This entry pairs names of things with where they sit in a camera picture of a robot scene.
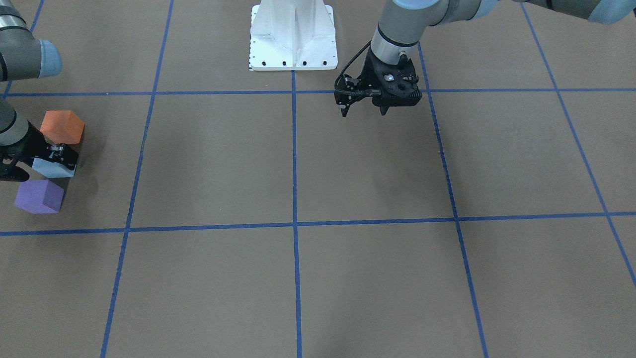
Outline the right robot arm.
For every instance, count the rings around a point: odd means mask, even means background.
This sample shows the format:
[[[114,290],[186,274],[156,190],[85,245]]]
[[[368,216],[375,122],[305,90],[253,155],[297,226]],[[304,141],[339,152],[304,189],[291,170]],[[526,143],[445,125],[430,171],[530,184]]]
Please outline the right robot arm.
[[[35,38],[11,1],[3,0],[0,8],[1,82],[58,75],[62,58],[57,47]],[[50,143],[5,99],[0,103],[0,119],[1,181],[28,181],[30,174],[19,163],[49,179],[75,176],[78,153],[70,147],[70,140]]]

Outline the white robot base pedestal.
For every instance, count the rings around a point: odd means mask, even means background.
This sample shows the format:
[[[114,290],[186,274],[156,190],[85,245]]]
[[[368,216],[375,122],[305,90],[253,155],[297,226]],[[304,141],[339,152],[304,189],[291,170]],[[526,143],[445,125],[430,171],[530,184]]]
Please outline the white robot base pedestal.
[[[250,18],[251,71],[338,67],[334,10],[322,0],[262,0]]]

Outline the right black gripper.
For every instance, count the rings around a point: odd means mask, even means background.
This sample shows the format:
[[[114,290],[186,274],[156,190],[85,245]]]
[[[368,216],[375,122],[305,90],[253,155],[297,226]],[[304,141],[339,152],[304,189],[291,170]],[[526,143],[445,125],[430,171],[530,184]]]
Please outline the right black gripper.
[[[25,136],[15,144],[2,146],[0,150],[0,180],[7,182],[25,182],[30,178],[26,170],[18,163],[32,166],[36,157],[64,166],[74,171],[77,168],[79,154],[67,144],[52,144],[32,124],[29,124]]]

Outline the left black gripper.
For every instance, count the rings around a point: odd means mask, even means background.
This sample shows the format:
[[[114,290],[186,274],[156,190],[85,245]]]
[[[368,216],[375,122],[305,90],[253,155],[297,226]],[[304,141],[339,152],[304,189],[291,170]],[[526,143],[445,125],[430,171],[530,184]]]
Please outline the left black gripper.
[[[362,91],[372,98],[372,104],[380,107],[380,115],[385,116],[391,107],[415,106],[422,99],[418,87],[412,59],[400,52],[397,64],[384,63],[368,50],[360,74]],[[339,103],[341,116],[347,117],[351,104]]]

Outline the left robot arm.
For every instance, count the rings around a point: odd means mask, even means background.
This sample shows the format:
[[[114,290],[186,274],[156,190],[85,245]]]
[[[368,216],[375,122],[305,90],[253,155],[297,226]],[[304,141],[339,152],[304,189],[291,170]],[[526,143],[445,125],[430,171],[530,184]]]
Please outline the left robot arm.
[[[445,23],[481,18],[495,9],[495,0],[389,0],[372,39],[359,54],[364,64],[356,77],[341,71],[334,81],[334,100],[342,116],[370,98],[382,115],[390,108],[412,107],[422,99],[412,55],[423,32]]]

